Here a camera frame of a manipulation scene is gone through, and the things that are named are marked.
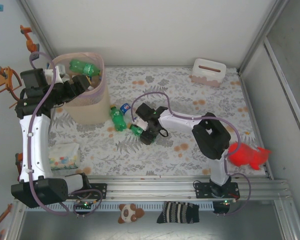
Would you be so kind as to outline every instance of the tissue box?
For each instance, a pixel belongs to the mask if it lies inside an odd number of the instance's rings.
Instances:
[[[49,151],[51,170],[77,169],[80,167],[78,143],[56,144]]]
[[[191,80],[212,87],[219,87],[226,76],[223,63],[198,58],[194,62]]]

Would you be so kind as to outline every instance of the red stuffed fish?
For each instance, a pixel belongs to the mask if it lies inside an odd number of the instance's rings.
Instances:
[[[237,146],[237,142],[231,144],[228,152],[232,153],[236,150]],[[230,162],[237,167],[249,164],[254,170],[259,170],[259,165],[264,164],[268,160],[268,156],[271,151],[262,147],[258,147],[258,150],[251,148],[247,144],[241,143],[239,150],[230,155],[228,158]]]

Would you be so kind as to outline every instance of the green plastic bottle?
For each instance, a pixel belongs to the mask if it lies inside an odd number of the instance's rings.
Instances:
[[[115,130],[122,132],[127,128],[122,112],[115,105],[110,106],[110,117],[114,123]]]
[[[100,74],[100,69],[97,68],[94,64],[80,61],[78,59],[72,59],[70,61],[69,69],[78,74],[83,74],[89,77],[97,76]]]
[[[142,132],[144,131],[141,127],[134,125],[134,124],[128,124],[128,129],[130,129],[134,135],[140,136]]]

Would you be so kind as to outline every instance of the mesh basket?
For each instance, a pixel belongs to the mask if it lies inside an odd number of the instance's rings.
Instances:
[[[77,52],[68,53],[56,57],[54,64],[62,64],[65,66],[65,73],[70,76],[78,75],[72,72],[70,61],[78,59],[80,61],[91,63],[97,66],[101,72],[101,80],[99,76],[94,76],[91,79],[93,90],[86,91],[64,105],[64,109],[71,115],[71,117],[79,124],[99,124],[104,123],[110,118],[110,99],[105,75],[105,64],[102,57],[93,52]]]

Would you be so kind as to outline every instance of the floral tablecloth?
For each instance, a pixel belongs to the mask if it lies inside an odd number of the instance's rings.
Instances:
[[[172,67],[108,67],[105,70],[112,104],[121,106],[148,92],[165,92],[172,110],[190,115],[206,112],[227,119],[237,127],[242,142],[255,147],[255,134],[249,118],[240,80],[235,68],[228,68],[220,88],[191,82],[192,68]],[[156,109],[167,106],[159,95],[148,95],[142,102]],[[234,130],[226,126],[231,142],[237,140]],[[81,125],[62,108],[56,109],[49,133],[49,146],[60,143],[80,144],[81,165],[76,170],[58,170],[55,175],[85,172],[88,175],[193,176],[209,175],[208,159],[200,152],[192,135],[168,129],[169,136],[158,136],[144,145],[130,130],[116,132],[111,120],[95,125]],[[265,170],[250,166],[235,167],[229,172],[264,176]]]

